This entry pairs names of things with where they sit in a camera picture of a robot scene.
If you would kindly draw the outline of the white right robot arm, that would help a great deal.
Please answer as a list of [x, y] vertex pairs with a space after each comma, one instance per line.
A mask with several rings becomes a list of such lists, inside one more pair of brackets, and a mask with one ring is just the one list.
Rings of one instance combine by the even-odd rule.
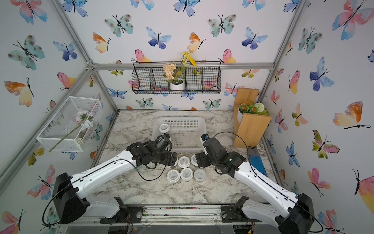
[[203, 151], [197, 153], [199, 167], [214, 166], [219, 175], [229, 175], [249, 186], [268, 203], [241, 198], [236, 203], [240, 214], [279, 229], [282, 234], [308, 234], [314, 224], [314, 207], [306, 194], [297, 195], [270, 180], [237, 152], [228, 153], [221, 143], [207, 134], [201, 136]]

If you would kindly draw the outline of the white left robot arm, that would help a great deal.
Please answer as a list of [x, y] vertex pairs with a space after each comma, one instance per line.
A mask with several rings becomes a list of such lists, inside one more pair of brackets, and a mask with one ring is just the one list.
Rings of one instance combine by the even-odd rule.
[[116, 200], [100, 202], [89, 199], [89, 195], [112, 178], [137, 170], [150, 162], [165, 167], [174, 166], [177, 161], [172, 152], [169, 134], [159, 135], [156, 140], [135, 142], [112, 159], [89, 170], [74, 175], [63, 173], [56, 178], [52, 202], [60, 224], [72, 223], [84, 215], [113, 217], [120, 211]]

